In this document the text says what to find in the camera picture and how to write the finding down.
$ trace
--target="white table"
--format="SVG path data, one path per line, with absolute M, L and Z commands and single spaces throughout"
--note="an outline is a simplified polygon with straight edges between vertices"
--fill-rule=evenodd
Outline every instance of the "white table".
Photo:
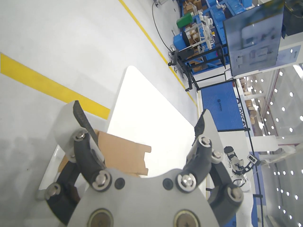
M 182 169 L 195 139 L 194 127 L 133 66 L 122 76 L 106 132 L 152 147 L 144 158 L 148 177 Z M 46 189 L 54 182 L 63 155 L 57 147 L 39 189 Z M 83 187 L 84 182 L 79 176 L 76 186 Z M 199 187 L 204 195 L 205 185 L 203 182 Z

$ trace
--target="monitor screen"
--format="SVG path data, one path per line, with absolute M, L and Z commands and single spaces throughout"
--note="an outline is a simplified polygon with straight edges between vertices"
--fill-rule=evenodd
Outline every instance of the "monitor screen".
M 223 22 L 232 76 L 275 66 L 285 0 L 272 0 Z

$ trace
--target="white floor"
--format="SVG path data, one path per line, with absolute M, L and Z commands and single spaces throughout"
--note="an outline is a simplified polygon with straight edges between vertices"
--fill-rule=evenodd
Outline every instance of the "white floor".
M 166 57 L 153 1 L 124 1 Z M 196 123 L 196 106 L 118 0 L 0 0 L 0 11 L 0 52 L 108 108 L 124 69 L 134 65 Z M 155 9 L 155 17 L 172 44 L 176 4 Z M 50 132 L 63 102 L 0 74 L 0 104 L 0 225 L 57 226 L 34 192 L 55 148 Z M 91 120 L 103 130 L 104 120 Z

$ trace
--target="robotic arm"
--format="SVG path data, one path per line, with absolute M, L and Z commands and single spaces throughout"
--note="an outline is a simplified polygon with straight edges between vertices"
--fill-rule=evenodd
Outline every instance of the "robotic arm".
M 137 178 L 105 166 L 98 139 L 78 101 L 64 106 L 55 138 L 69 162 L 45 192 L 51 211 L 66 226 L 224 226 L 237 212 L 242 190 L 234 185 L 204 127 L 204 111 L 184 168 Z M 90 187 L 80 199 L 79 174 Z M 215 189 L 209 200 L 197 189 L 207 174 Z

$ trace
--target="green container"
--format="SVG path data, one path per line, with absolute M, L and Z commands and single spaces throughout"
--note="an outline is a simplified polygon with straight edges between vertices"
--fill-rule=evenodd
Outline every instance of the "green container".
M 192 15 L 190 13 L 185 14 L 180 19 L 177 20 L 178 28 L 184 27 L 187 24 L 192 23 Z

